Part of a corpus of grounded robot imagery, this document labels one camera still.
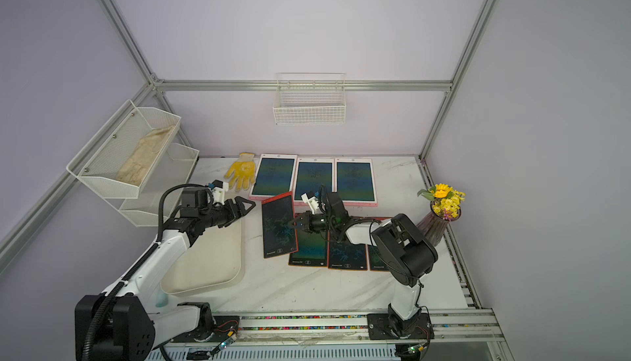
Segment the dark red tablet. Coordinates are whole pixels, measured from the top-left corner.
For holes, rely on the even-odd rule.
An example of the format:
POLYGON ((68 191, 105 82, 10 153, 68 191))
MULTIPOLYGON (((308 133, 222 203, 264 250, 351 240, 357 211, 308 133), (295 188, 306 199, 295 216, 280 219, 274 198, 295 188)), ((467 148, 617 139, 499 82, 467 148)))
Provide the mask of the dark red tablet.
POLYGON ((292 193, 282 193, 261 203, 263 257, 272 258, 298 250, 292 193))
POLYGON ((289 254, 289 266, 328 266, 328 239, 324 221, 315 219, 312 228, 314 229, 312 232, 305 231, 302 228, 297 229, 298 250, 289 254))
MULTIPOLYGON (((383 221, 387 221, 387 218, 371 217, 369 232, 372 233, 373 229, 378 228, 383 221)), ((371 238, 367 246, 367 250, 370 270, 372 272, 387 272, 389 268, 387 267, 387 264, 383 261, 381 253, 379 252, 379 249, 373 238, 371 238)))
POLYGON ((367 249, 365 244, 345 244, 329 235, 328 269, 344 271, 367 271, 367 249))

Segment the pink white writing tablet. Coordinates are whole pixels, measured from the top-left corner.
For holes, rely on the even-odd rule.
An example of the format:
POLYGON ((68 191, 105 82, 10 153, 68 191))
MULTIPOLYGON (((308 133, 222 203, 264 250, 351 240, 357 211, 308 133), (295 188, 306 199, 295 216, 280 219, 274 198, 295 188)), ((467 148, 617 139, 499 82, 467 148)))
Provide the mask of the pink white writing tablet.
POLYGON ((262 154, 251 199, 265 200, 294 190, 297 155, 262 154))

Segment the beige storage tray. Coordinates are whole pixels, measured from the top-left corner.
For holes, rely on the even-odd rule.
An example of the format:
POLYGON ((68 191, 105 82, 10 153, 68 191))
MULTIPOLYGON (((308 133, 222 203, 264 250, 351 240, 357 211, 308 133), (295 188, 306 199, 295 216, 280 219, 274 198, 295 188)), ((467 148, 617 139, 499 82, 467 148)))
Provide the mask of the beige storage tray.
POLYGON ((199 295, 238 284, 245 275, 243 225, 212 227, 182 254, 161 280, 174 296, 199 295))

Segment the dark red bottom tablet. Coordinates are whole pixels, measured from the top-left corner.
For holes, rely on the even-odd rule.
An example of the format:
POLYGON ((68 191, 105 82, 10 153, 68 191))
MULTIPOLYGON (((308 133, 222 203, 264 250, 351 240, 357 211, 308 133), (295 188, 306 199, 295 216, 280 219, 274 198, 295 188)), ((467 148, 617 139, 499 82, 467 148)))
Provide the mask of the dark red bottom tablet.
MULTIPOLYGON (((387 218, 371 217, 369 232, 372 233, 373 229, 378 228, 383 221, 387 221, 387 218)), ((371 238, 367 246, 367 250, 370 270, 372 272, 387 272, 389 268, 387 267, 387 264, 383 261, 381 253, 379 252, 379 249, 373 238, 371 238)))

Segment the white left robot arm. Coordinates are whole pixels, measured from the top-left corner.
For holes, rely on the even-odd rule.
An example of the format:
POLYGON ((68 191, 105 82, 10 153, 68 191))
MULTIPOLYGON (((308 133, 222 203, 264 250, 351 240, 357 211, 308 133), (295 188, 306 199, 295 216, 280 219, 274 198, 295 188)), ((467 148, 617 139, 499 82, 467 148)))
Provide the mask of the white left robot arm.
POLYGON ((167 189, 158 202, 154 241, 136 262, 98 295, 84 296, 75 307, 78 360, 144 360, 178 336, 208 341, 220 328, 208 303, 157 305, 161 281, 172 265, 204 232, 227 228, 248 215, 256 202, 226 198, 227 185, 184 183, 167 189))

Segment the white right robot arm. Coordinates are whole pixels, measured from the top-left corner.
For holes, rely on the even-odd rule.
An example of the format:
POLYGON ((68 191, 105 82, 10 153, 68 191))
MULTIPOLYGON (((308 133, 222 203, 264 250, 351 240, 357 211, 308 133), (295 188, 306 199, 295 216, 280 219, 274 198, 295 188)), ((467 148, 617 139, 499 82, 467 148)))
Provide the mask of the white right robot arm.
POLYGON ((388 272, 396 280, 386 313, 367 315, 372 340, 433 338, 429 313, 422 311, 421 278, 432 272, 438 252, 408 216, 397 214, 383 220, 351 216, 337 193, 304 193, 309 210, 288 225, 309 234, 320 234, 334 244, 374 246, 388 272))

